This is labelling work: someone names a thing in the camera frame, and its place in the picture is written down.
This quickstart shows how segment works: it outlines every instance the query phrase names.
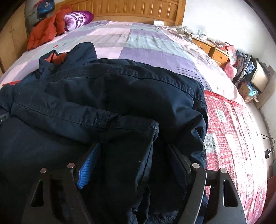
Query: orange jacket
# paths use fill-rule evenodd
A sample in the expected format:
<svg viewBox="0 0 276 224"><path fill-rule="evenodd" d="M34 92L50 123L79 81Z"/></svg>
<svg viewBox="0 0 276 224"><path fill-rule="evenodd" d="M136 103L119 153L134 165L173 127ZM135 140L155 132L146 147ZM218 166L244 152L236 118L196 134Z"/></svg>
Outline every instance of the orange jacket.
<svg viewBox="0 0 276 224"><path fill-rule="evenodd" d="M53 40L55 36L64 33L64 16L71 12L71 6L63 5L52 17L46 18L37 24L29 35L27 50L37 48Z"/></svg>

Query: wooden headboard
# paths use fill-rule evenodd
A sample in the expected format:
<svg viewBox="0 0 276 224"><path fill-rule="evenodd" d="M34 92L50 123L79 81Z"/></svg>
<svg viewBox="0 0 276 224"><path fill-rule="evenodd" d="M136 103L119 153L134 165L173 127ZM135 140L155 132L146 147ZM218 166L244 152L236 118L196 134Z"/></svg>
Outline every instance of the wooden headboard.
<svg viewBox="0 0 276 224"><path fill-rule="evenodd" d="M55 10L63 4L71 5L73 11L93 13L94 20L148 24L159 20L165 26L174 26L182 25L186 0L65 0L57 3Z"/></svg>

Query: white wall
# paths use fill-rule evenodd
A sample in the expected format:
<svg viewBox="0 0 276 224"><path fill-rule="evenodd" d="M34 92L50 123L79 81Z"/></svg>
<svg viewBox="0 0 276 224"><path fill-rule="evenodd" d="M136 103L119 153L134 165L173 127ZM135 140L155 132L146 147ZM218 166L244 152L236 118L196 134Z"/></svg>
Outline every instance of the white wall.
<svg viewBox="0 0 276 224"><path fill-rule="evenodd" d="M270 34L243 0L187 0L183 25L261 58Z"/></svg>
<svg viewBox="0 0 276 224"><path fill-rule="evenodd" d="M271 65L271 67L276 71L276 45L271 37L267 41L264 55L260 60L265 61L267 65ZM274 139L276 139L276 91L260 108L260 111L266 118L269 126L269 133Z"/></svg>

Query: purple pillow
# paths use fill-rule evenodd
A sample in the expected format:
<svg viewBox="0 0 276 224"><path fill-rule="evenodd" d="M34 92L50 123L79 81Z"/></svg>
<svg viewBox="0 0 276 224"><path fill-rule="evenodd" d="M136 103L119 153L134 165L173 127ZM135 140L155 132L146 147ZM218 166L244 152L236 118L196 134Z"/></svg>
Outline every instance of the purple pillow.
<svg viewBox="0 0 276 224"><path fill-rule="evenodd" d="M71 31L90 23L94 15L89 11L74 11L64 17L65 31Z"/></svg>

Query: electrical cable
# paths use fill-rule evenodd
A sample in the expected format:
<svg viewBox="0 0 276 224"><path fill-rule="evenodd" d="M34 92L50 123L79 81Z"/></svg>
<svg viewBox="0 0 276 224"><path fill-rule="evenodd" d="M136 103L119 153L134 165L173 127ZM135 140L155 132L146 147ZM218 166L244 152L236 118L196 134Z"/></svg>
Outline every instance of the electrical cable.
<svg viewBox="0 0 276 224"><path fill-rule="evenodd" d="M200 45L199 45L199 48L200 49L202 49L200 46L201 46L201 44L202 44L202 40L201 40L201 38L200 37L198 37L199 39L200 39Z"/></svg>
<svg viewBox="0 0 276 224"><path fill-rule="evenodd" d="M274 148L274 145L275 145L275 139L274 138L271 138L271 137L268 137L268 136L266 136L266 135L263 135L263 134L261 134L262 136L264 136L264 137L266 137L266 138L262 138L262 139L273 139L273 146L272 146L272 148Z"/></svg>

